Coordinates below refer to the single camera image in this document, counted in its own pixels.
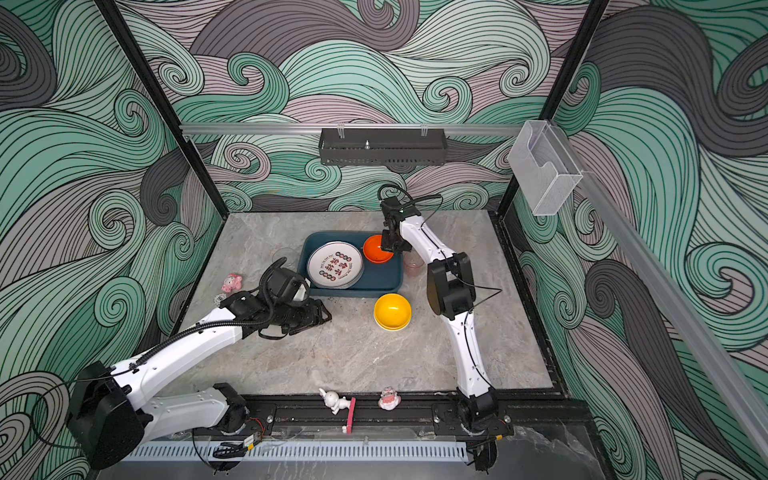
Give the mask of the clear acrylic wall box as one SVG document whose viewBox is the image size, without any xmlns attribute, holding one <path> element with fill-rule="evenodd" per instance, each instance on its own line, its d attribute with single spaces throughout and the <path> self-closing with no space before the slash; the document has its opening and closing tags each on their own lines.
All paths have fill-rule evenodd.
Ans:
<svg viewBox="0 0 768 480">
<path fill-rule="evenodd" d="M 507 155 L 534 216 L 554 216 L 583 178 L 565 132 L 546 120 L 526 121 Z"/>
</svg>

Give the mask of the aluminium wall rail right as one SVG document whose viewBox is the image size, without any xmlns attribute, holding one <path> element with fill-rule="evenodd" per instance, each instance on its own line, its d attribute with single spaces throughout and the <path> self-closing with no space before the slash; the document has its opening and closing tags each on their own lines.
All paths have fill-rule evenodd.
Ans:
<svg viewBox="0 0 768 480">
<path fill-rule="evenodd" d="M 545 124 L 556 145 L 565 151 L 565 159 L 578 169 L 585 197 L 614 235 L 659 310 L 686 343 L 761 459 L 766 460 L 767 405 L 637 231 L 638 210 L 632 203 L 628 181 L 619 176 L 605 184 L 608 178 L 601 168 L 581 155 L 563 129 L 549 121 Z"/>
</svg>

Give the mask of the white rabbit figurine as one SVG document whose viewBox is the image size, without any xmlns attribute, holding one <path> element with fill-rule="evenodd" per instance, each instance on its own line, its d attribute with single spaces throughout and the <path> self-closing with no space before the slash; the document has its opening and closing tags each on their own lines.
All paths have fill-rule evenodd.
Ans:
<svg viewBox="0 0 768 480">
<path fill-rule="evenodd" d="M 341 410 L 349 409 L 351 407 L 351 400 L 347 399 L 345 396 L 341 396 L 336 391 L 319 388 L 319 394 L 324 405 L 331 410 L 333 415 L 337 415 Z"/>
</svg>

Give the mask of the black wall shelf tray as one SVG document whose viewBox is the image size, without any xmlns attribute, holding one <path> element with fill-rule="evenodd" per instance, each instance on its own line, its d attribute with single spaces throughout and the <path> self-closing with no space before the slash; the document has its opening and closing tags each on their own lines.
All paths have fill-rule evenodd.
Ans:
<svg viewBox="0 0 768 480">
<path fill-rule="evenodd" d="M 448 143 L 442 130 L 347 130 L 340 135 L 324 129 L 318 149 L 325 165 L 405 168 L 443 164 Z"/>
</svg>

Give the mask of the aluminium wall rail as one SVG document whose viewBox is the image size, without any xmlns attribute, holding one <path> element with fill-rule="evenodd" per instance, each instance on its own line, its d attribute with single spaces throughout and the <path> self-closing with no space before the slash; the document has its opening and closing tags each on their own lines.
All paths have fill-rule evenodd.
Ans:
<svg viewBox="0 0 768 480">
<path fill-rule="evenodd" d="M 182 123 L 184 135 L 319 135 L 324 129 L 343 135 L 347 130 L 442 130 L 447 136 L 507 137 L 517 135 L 521 125 L 493 124 L 386 124 L 386 123 L 254 123 L 254 122 L 196 122 Z"/>
<path fill-rule="evenodd" d="M 614 235 L 659 310 L 686 343 L 761 459 L 766 460 L 767 405 L 637 231 L 638 210 L 632 203 L 628 181 L 619 176 L 605 184 L 608 178 L 601 168 L 581 155 L 563 129 L 549 121 L 545 124 L 556 145 L 565 151 L 565 159 L 578 169 L 585 197 Z"/>
</svg>

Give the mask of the pink plush toy figure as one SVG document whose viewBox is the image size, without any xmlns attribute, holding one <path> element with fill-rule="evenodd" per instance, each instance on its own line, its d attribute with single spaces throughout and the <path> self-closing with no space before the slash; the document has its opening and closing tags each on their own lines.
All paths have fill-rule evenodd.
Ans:
<svg viewBox="0 0 768 480">
<path fill-rule="evenodd" d="M 229 274 L 228 277 L 223 282 L 221 290 L 227 294 L 240 291 L 242 289 L 242 281 L 243 281 L 243 278 L 241 275 Z"/>
</svg>

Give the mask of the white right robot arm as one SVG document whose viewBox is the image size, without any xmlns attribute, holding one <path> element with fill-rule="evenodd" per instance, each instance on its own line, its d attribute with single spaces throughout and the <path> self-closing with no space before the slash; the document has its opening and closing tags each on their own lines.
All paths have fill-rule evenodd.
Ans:
<svg viewBox="0 0 768 480">
<path fill-rule="evenodd" d="M 428 303 L 451 333 L 460 422 L 472 435 L 486 432 L 498 414 L 498 398 L 487 378 L 475 333 L 474 313 L 481 303 L 477 299 L 481 287 L 475 283 L 469 256 L 440 240 L 417 208 L 420 202 L 441 200 L 442 196 L 414 198 L 396 184 L 385 184 L 377 199 L 384 215 L 383 250 L 413 252 L 425 262 Z"/>
</svg>

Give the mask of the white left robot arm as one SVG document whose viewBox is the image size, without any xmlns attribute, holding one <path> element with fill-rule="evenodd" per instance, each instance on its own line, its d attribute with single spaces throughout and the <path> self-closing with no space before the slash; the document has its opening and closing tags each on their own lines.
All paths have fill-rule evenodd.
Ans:
<svg viewBox="0 0 768 480">
<path fill-rule="evenodd" d="M 284 268 L 285 261 L 279 258 L 255 289 L 230 294 L 193 326 L 131 358 L 110 366 L 95 361 L 79 372 L 66 424 L 92 469 L 109 468 L 141 444 L 183 430 L 241 431 L 248 407 L 226 382 L 193 394 L 158 394 L 214 353 L 251 335 L 267 339 L 271 326 L 284 339 L 331 320 L 323 302 L 311 297 L 309 281 Z"/>
</svg>

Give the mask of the dark teal plastic bin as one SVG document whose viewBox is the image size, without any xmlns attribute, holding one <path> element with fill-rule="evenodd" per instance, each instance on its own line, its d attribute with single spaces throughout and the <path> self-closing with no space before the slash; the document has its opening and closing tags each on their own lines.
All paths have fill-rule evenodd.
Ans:
<svg viewBox="0 0 768 480">
<path fill-rule="evenodd" d="M 375 235 L 371 231 L 320 231 L 310 234 L 304 241 L 299 257 L 298 273 L 306 278 L 311 254 L 326 243 L 341 241 L 356 247 L 362 256 L 363 269 L 360 279 L 344 289 L 322 288 L 310 282 L 312 297 L 377 298 L 388 293 L 397 293 L 403 283 L 404 267 L 402 255 L 396 253 L 382 264 L 370 262 L 363 255 L 365 241 Z"/>
</svg>

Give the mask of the black right corner post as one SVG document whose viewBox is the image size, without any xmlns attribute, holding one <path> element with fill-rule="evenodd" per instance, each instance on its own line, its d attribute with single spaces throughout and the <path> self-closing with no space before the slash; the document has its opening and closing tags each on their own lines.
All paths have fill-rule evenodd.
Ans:
<svg viewBox="0 0 768 480">
<path fill-rule="evenodd" d="M 607 1 L 591 1 L 588 4 L 585 15 L 576 32 L 576 35 L 572 39 L 572 42 L 566 51 L 563 65 L 560 68 L 558 76 L 556 77 L 554 86 L 549 96 L 547 97 L 544 107 L 542 108 L 542 111 L 537 120 L 546 120 L 555 125 L 555 114 L 557 113 L 561 102 L 564 100 L 565 94 L 568 91 L 571 82 L 575 79 L 575 75 L 583 61 L 585 54 L 587 53 L 588 47 L 594 34 L 596 33 L 597 27 L 599 26 L 603 15 L 607 10 L 608 5 L 609 3 Z M 576 162 L 580 168 L 579 160 L 577 159 Z M 520 188 L 518 181 L 513 174 L 513 178 L 510 181 L 507 191 L 505 192 L 498 208 L 498 213 L 500 216 L 505 216 L 511 212 L 514 197 L 519 192 L 523 194 L 522 189 Z"/>
</svg>

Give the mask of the yellow bowl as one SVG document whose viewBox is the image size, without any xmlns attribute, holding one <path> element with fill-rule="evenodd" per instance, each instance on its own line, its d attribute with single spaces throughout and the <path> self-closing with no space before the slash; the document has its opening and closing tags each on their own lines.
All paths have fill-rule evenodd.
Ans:
<svg viewBox="0 0 768 480">
<path fill-rule="evenodd" d="M 409 325 L 412 318 L 412 307 L 402 295 L 389 293 L 376 301 L 373 317 L 376 324 L 382 329 L 399 331 Z"/>
</svg>

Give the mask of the black corner frame post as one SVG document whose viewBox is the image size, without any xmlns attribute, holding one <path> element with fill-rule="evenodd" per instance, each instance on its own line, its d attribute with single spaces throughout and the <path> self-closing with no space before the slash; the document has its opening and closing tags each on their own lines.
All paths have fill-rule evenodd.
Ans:
<svg viewBox="0 0 768 480">
<path fill-rule="evenodd" d="M 196 146 L 193 142 L 184 137 L 179 117 L 163 92 L 159 81 L 153 74 L 147 59 L 120 13 L 116 2 L 112 0 L 96 0 L 95 5 L 133 67 L 138 79 L 147 90 L 151 101 L 158 110 L 165 125 L 169 128 L 183 156 L 195 173 L 197 179 L 201 182 L 206 194 L 213 202 L 219 216 L 226 221 L 229 217 L 229 209 L 225 205 L 223 198 L 219 194 L 218 189 L 209 175 L 206 165 Z"/>
</svg>

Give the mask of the pinkish clear cup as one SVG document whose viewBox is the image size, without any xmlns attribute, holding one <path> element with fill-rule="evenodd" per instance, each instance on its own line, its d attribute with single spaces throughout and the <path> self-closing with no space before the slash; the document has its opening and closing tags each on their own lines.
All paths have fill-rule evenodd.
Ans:
<svg viewBox="0 0 768 480">
<path fill-rule="evenodd" d="M 424 260 L 414 251 L 404 252 L 402 255 L 404 272 L 407 277 L 420 276 L 425 269 Z"/>
</svg>

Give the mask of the aluminium wall rail back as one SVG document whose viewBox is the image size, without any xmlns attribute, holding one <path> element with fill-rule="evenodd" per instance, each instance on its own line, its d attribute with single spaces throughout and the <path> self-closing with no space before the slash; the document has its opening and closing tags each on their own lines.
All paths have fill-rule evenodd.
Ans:
<svg viewBox="0 0 768 480">
<path fill-rule="evenodd" d="M 517 135 L 521 125 L 493 124 L 386 124 L 386 123 L 254 123 L 254 122 L 196 122 L 182 123 L 184 135 L 319 135 L 324 129 L 343 135 L 347 130 L 442 130 L 447 136 L 507 137 Z"/>
</svg>

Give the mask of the orange bowl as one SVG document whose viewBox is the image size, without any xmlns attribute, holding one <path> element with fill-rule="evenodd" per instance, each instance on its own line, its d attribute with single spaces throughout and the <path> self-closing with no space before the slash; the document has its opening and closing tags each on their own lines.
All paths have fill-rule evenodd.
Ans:
<svg viewBox="0 0 768 480">
<path fill-rule="evenodd" d="M 372 264 L 385 264 L 393 259 L 394 253 L 383 249 L 381 234 L 372 235 L 363 244 L 363 255 Z"/>
</svg>

